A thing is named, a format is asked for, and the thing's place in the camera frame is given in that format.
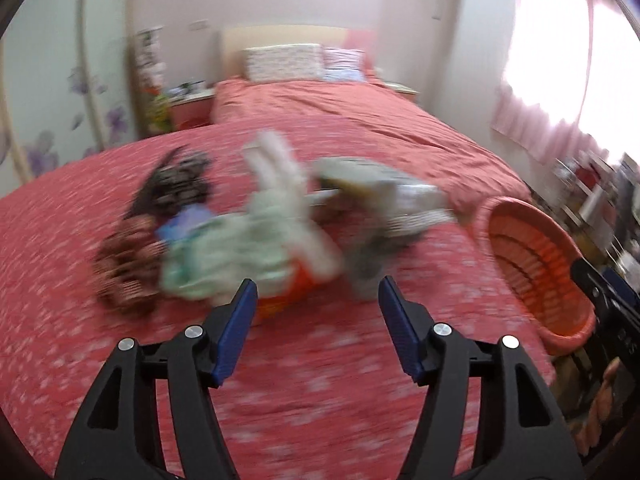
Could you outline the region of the person's right hand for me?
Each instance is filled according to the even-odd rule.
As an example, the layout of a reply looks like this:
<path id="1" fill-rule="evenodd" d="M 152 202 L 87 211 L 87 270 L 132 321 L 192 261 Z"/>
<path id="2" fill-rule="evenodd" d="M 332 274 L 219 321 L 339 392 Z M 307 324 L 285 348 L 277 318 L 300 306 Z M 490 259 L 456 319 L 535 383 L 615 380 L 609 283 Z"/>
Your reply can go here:
<path id="1" fill-rule="evenodd" d="M 632 388 L 634 380 L 620 358 L 609 362 L 586 419 L 580 422 L 573 432 L 580 456 L 586 457 L 599 445 L 604 425 L 620 417 Z"/>

